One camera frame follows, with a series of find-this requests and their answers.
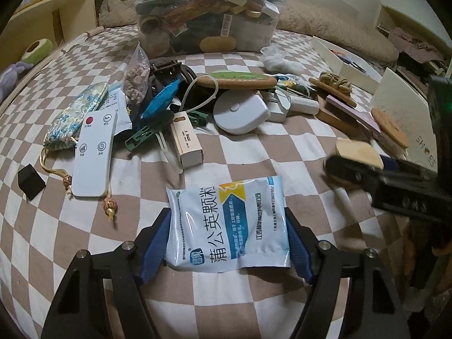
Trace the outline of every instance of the blue gripper pad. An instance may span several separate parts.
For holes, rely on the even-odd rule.
[[[170,235],[171,212],[168,212],[159,230],[149,244],[143,258],[143,269],[140,278],[146,284],[155,277],[160,263],[166,253],[166,244]]]
[[[292,264],[298,276],[306,280],[306,283],[312,284],[314,273],[311,269],[310,255],[306,247],[304,247],[300,236],[295,232],[295,229],[287,218],[286,222]]]

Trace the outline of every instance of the barcode label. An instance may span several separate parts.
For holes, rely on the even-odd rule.
[[[221,26],[220,36],[229,37],[229,30],[231,29],[232,15],[224,14],[223,25]]]

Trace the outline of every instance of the pink notebook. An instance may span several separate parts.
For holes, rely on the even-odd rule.
[[[341,111],[347,113],[351,117],[353,117],[355,120],[361,122],[367,129],[372,131],[375,134],[381,134],[380,127],[378,124],[374,121],[372,118],[372,115],[368,112],[358,112],[353,107],[348,106],[345,103],[342,103],[339,99],[336,99],[336,97],[333,97],[332,95],[329,95],[326,97],[326,101],[333,106],[337,107]]]

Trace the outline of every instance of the yellow graphic on packet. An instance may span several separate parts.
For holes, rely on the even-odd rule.
[[[221,204],[229,197],[229,195],[235,195],[239,199],[246,201],[245,184],[243,181],[223,183],[218,186],[218,195]]]

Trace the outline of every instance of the brown and white checkered fabric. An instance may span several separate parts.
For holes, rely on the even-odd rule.
[[[273,41],[288,59],[301,63],[308,79],[327,69],[311,49],[310,37],[276,31]],[[51,63],[15,98],[0,117],[0,292],[14,321],[30,338],[40,336],[58,284],[79,249],[101,253],[133,240],[168,206],[165,186],[184,188],[281,175],[288,206],[319,239],[342,249],[375,248],[395,274],[400,269],[401,233],[394,217],[371,208],[366,193],[331,186],[322,163],[344,135],[309,116],[290,116],[284,124],[265,122],[243,136],[219,131],[213,123],[197,129],[204,164],[178,175],[151,141],[130,156],[114,147],[111,185],[118,202],[117,227],[101,202],[69,198],[62,181],[39,165],[47,128],[60,110],[88,85],[112,77],[137,44],[134,26],[106,29]],[[254,53],[179,57],[197,73],[219,69],[263,72]],[[371,96],[353,88],[360,110]],[[72,172],[74,150],[49,159],[53,168]],[[17,172],[32,164],[47,182],[33,201],[17,185]],[[111,283],[105,282],[112,326]],[[307,292],[289,269],[249,268],[227,273],[190,273],[161,267],[143,289],[162,338],[288,338]],[[347,295],[341,284],[329,338],[338,336]]]

